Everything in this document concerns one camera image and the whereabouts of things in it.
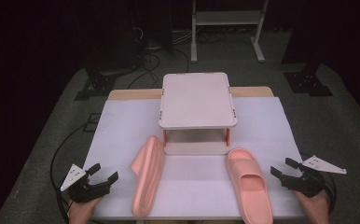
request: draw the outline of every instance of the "white paper sheet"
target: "white paper sheet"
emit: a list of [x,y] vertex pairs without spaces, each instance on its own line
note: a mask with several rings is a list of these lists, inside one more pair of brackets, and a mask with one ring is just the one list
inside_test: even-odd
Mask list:
[[[284,158],[301,161],[279,98],[234,98],[238,123],[231,129],[230,148],[252,151],[267,180],[275,218],[303,217],[297,199],[270,174],[270,167],[287,175],[297,170]],[[113,184],[94,212],[100,219],[133,219],[131,204],[137,178],[130,164],[148,136],[162,140],[160,100],[107,101],[90,146],[84,169],[99,162],[101,171],[91,184],[118,171]],[[166,156],[154,207],[145,219],[241,219],[225,166],[225,156]]]

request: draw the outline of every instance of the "floor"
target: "floor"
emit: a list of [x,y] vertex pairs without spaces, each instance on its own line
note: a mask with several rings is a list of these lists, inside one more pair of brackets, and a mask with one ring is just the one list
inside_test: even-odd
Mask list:
[[[119,77],[114,89],[160,88],[164,75],[185,72],[224,72],[230,86],[270,87],[282,102],[299,151],[317,155],[348,171],[347,175],[334,175],[339,197],[331,222],[360,223],[360,106],[340,76],[323,64],[317,76],[333,96],[310,97],[307,93],[291,91],[283,72],[299,71],[303,64],[281,64],[290,34],[262,33],[260,46],[266,58],[264,63],[256,60],[249,39],[251,32],[212,35],[211,41],[198,45],[197,63],[189,63],[189,44],[175,45],[174,48],[181,51],[173,53],[151,52],[155,56],[145,56],[145,67],[151,70],[157,66],[152,73],[138,78],[146,72],[139,68]],[[0,211],[0,223],[62,222],[50,182],[50,167],[52,165],[57,183],[72,163],[84,163],[93,133],[80,129],[90,114],[102,112],[106,99],[100,96],[88,101],[74,100],[87,79],[85,70],[81,69],[63,91]],[[309,222],[275,220],[275,223]]]

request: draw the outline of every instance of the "slipper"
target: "slipper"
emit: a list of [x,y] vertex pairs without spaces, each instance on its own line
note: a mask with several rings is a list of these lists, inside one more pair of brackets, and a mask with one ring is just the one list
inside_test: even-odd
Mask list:
[[271,224],[267,184],[253,154],[243,148],[234,148],[226,157],[226,165],[244,223]]
[[131,163],[138,178],[132,200],[135,217],[145,217],[153,207],[164,158],[162,143],[156,136],[150,136]]

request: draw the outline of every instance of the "metal rack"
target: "metal rack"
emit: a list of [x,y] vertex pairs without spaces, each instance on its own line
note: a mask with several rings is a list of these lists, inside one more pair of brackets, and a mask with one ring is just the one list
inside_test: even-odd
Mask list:
[[256,24],[256,35],[252,36],[251,42],[260,63],[265,62],[264,55],[259,47],[258,40],[261,34],[262,24],[265,19],[269,0],[264,0],[261,10],[244,11],[200,11],[196,9],[196,0],[192,2],[192,40],[191,40],[191,62],[196,63],[197,58],[197,26],[198,25],[241,25]]

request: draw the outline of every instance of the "robotic hand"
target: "robotic hand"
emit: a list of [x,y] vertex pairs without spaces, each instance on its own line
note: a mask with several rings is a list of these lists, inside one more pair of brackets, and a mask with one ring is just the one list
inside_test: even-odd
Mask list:
[[299,191],[309,198],[315,196],[320,191],[325,189],[330,198],[331,203],[329,212],[331,213],[334,210],[335,202],[337,200],[337,190],[332,177],[330,176],[332,186],[329,186],[325,182],[321,172],[345,175],[347,173],[346,170],[334,166],[315,156],[310,157],[304,162],[297,162],[290,158],[285,158],[285,164],[293,167],[294,169],[299,169],[302,173],[302,176],[294,177],[291,175],[283,175],[281,171],[272,166],[270,167],[270,173],[279,178],[283,187]]
[[61,191],[69,189],[69,198],[76,203],[87,203],[110,193],[111,185],[118,180],[118,172],[112,174],[103,183],[97,185],[89,184],[88,178],[90,175],[94,175],[100,169],[101,165],[99,163],[93,165],[88,171],[83,171],[73,164],[62,183]]

